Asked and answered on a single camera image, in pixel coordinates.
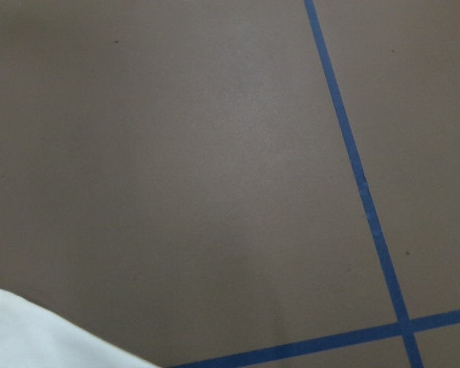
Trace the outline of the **white long-sleeve printed shirt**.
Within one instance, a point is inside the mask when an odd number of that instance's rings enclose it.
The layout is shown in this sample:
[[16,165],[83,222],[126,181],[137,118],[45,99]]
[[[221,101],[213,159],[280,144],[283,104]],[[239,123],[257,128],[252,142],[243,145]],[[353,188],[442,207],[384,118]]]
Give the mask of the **white long-sleeve printed shirt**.
[[57,314],[0,289],[0,367],[154,367]]

